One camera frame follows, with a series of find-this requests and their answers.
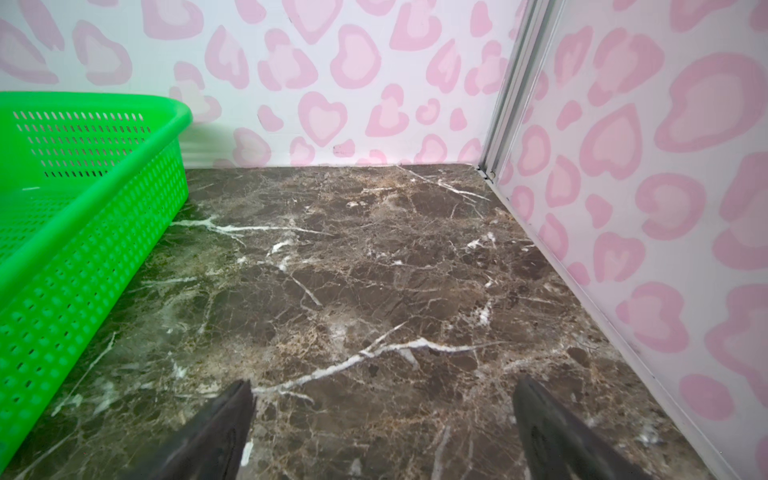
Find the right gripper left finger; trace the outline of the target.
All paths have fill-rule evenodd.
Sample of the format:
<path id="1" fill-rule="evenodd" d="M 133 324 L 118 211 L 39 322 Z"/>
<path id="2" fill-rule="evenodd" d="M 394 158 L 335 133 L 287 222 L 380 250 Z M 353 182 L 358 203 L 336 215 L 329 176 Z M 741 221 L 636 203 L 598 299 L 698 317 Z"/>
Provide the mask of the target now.
<path id="1" fill-rule="evenodd" d="M 256 397 L 248 380 L 231 383 L 124 479 L 234 479 L 248 442 Z"/>

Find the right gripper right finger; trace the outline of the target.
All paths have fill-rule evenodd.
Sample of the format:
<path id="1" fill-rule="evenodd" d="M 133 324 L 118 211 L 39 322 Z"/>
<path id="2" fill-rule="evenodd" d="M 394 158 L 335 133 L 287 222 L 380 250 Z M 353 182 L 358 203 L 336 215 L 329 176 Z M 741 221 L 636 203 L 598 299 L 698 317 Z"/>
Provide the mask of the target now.
<path id="1" fill-rule="evenodd" d="M 563 406 L 525 376 L 513 393 L 514 413 L 533 479 L 648 479 Z"/>

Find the green plastic basket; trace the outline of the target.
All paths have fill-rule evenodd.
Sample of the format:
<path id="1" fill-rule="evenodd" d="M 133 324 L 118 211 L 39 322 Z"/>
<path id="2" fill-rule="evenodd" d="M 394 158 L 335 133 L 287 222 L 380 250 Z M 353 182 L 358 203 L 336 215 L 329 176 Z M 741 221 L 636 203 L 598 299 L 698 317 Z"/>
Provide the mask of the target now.
<path id="1" fill-rule="evenodd" d="M 8 464 L 188 196 L 184 103 L 1 96 L 1 461 Z"/>

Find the right corner aluminium post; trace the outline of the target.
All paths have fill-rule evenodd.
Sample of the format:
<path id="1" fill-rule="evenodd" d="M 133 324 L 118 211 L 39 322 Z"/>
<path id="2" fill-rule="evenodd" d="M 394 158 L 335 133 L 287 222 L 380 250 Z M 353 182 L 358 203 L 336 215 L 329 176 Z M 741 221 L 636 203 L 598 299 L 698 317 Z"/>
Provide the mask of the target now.
<path id="1" fill-rule="evenodd" d="M 541 64 L 556 33 L 565 3 L 561 0 L 528 1 L 517 31 L 508 67 L 478 164 L 484 178 L 496 183 L 503 162 L 514 145 L 518 127 L 534 93 Z"/>

